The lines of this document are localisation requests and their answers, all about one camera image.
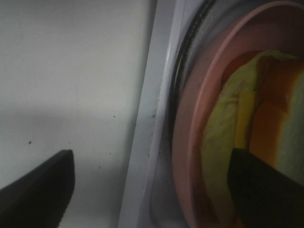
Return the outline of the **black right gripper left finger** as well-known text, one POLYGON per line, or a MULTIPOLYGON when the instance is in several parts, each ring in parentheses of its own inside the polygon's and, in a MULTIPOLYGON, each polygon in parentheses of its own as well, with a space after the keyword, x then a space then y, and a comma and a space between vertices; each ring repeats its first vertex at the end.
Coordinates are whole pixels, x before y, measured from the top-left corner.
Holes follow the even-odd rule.
POLYGON ((62 150, 0 190, 2 228, 57 228, 75 187, 72 150, 62 150))

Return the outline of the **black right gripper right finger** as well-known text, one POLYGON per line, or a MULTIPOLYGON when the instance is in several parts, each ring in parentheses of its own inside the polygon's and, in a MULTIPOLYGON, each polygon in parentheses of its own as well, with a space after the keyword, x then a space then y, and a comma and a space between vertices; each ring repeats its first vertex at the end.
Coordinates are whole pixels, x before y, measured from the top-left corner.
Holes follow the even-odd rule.
POLYGON ((246 228, 302 228, 304 187, 244 149, 233 149, 228 188, 246 228))

